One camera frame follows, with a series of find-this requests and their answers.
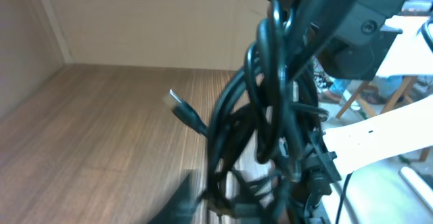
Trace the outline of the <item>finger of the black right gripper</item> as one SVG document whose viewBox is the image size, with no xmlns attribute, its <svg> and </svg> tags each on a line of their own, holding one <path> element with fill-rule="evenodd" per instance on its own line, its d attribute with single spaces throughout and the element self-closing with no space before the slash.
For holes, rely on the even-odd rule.
<svg viewBox="0 0 433 224">
<path fill-rule="evenodd" d="M 281 182 L 281 172 L 271 171 L 249 181 L 242 171 L 233 169 L 231 173 L 239 187 L 231 199 L 232 217 L 247 223 L 278 223 L 288 200 L 288 185 Z"/>
</svg>

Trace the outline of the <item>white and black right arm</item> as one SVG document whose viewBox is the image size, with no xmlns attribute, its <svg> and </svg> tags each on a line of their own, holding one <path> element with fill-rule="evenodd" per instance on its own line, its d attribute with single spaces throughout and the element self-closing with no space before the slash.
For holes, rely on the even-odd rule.
<svg viewBox="0 0 433 224">
<path fill-rule="evenodd" d="M 398 156 L 432 145 L 432 97 L 351 125 L 326 129 L 342 177 L 352 177 L 345 204 L 322 203 L 329 223 L 431 223 L 432 190 Z"/>
</svg>

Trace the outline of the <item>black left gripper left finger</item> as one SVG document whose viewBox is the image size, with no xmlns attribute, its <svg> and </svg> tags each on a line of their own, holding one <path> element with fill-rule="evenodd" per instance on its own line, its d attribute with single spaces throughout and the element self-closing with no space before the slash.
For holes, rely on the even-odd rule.
<svg viewBox="0 0 433 224">
<path fill-rule="evenodd" d="M 190 224 L 201 202 L 193 180 L 198 176 L 196 170 L 185 172 L 173 195 L 147 224 Z"/>
</svg>

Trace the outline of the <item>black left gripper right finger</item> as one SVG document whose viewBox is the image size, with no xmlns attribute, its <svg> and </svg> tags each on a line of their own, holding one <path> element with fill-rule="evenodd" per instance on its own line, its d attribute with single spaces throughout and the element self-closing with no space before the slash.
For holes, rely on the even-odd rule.
<svg viewBox="0 0 433 224">
<path fill-rule="evenodd" d="M 265 72 L 286 64 L 289 75 L 315 56 L 337 79 L 370 81 L 401 28 L 385 22 L 407 0 L 268 0 L 256 31 L 256 51 Z"/>
</svg>

